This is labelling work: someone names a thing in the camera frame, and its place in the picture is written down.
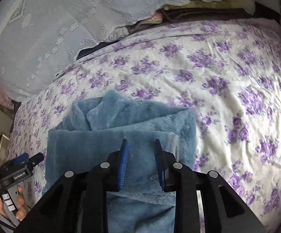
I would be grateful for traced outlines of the grey sleeve forearm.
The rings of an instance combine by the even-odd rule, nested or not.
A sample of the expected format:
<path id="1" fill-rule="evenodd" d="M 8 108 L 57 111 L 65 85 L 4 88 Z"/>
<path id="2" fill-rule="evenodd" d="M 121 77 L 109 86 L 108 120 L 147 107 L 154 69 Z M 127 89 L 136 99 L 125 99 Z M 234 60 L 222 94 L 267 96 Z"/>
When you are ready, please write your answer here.
<path id="1" fill-rule="evenodd" d="M 13 233 L 14 230 L 11 229 L 11 227 L 15 228 L 15 225 L 13 225 L 11 221 L 9 221 L 2 214 L 0 214 L 0 227 L 4 230 L 4 232 Z"/>

